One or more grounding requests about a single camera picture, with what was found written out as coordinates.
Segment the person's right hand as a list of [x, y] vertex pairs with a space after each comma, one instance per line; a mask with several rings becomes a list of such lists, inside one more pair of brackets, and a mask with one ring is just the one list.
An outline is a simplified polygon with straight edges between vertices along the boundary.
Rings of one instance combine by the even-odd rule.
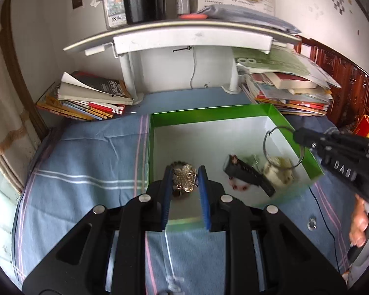
[[351, 215], [351, 226], [349, 239], [352, 246], [363, 247], [366, 242], [365, 230], [369, 225], [369, 219], [365, 211], [365, 201], [358, 195], [355, 195], [355, 205]]

